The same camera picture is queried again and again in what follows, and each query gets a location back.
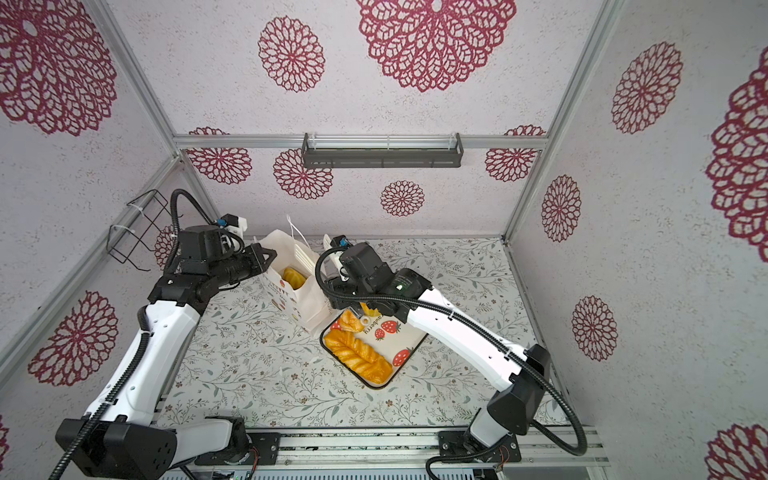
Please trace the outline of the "round fake bun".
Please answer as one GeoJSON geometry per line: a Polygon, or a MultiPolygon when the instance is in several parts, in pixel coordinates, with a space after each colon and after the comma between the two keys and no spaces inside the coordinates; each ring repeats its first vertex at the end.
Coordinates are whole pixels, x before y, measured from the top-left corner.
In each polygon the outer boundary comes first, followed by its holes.
{"type": "Polygon", "coordinates": [[[352,310],[346,309],[337,321],[339,328],[344,332],[359,333],[365,328],[362,320],[352,310]]]}

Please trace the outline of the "white paper gift bag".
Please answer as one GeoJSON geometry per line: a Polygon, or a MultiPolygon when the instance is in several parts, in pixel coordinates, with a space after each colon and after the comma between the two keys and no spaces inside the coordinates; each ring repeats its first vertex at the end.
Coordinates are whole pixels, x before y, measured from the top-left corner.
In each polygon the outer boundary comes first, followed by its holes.
{"type": "Polygon", "coordinates": [[[260,241],[263,247],[274,249],[278,254],[270,268],[260,276],[260,283],[279,312],[309,334],[315,334],[331,320],[333,313],[314,274],[319,255],[312,250],[290,216],[286,218],[289,233],[274,230],[260,241]],[[306,276],[307,281],[299,290],[293,290],[282,280],[286,267],[292,267],[306,276]]]}

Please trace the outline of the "striped fake bun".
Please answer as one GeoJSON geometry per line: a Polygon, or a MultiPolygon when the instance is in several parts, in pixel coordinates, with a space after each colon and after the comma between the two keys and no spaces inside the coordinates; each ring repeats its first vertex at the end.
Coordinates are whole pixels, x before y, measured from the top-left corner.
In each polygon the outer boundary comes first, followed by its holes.
{"type": "Polygon", "coordinates": [[[293,290],[299,290],[307,281],[305,275],[292,267],[286,267],[282,273],[282,280],[287,282],[293,290]]]}

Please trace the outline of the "long braided fake bread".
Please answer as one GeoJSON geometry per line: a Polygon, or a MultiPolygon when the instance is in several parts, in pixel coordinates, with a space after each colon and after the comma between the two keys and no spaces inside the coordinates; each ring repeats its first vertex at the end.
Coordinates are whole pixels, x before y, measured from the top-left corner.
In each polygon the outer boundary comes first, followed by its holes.
{"type": "Polygon", "coordinates": [[[384,384],[393,374],[392,364],[352,332],[332,330],[323,338],[323,343],[339,361],[369,384],[384,384]]]}

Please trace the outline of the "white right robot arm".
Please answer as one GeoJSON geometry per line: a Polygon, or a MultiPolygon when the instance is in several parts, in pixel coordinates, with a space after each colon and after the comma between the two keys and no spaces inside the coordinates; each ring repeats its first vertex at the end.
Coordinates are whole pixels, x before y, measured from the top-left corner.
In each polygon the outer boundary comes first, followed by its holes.
{"type": "Polygon", "coordinates": [[[344,307],[365,304],[440,341],[494,388],[462,440],[450,445],[447,453],[426,460],[429,478],[436,478],[433,467],[437,463],[486,459],[530,429],[538,430],[572,456],[587,453],[584,426],[551,384],[551,355],[543,346],[523,347],[494,333],[449,301],[423,275],[410,268],[393,271],[367,242],[352,244],[344,236],[334,238],[316,260],[314,277],[328,299],[344,307]],[[562,409],[574,431],[574,444],[536,420],[544,396],[550,396],[562,409]]]}

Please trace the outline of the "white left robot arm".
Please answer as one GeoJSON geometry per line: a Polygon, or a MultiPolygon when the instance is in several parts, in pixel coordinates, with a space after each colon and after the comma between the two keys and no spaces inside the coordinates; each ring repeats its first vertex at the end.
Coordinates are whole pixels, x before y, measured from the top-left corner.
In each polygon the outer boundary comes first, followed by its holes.
{"type": "Polygon", "coordinates": [[[63,454],[52,479],[70,465],[91,478],[159,479],[174,468],[187,470],[201,456],[239,463],[251,454],[240,418],[214,416],[170,428],[153,423],[210,301],[266,273],[277,257],[275,250],[245,241],[242,217],[204,214],[203,224],[181,227],[180,198],[202,208],[184,189],[171,193],[176,238],[163,273],[138,310],[137,334],[105,389],[80,418],[59,426],[55,439],[63,454]]]}

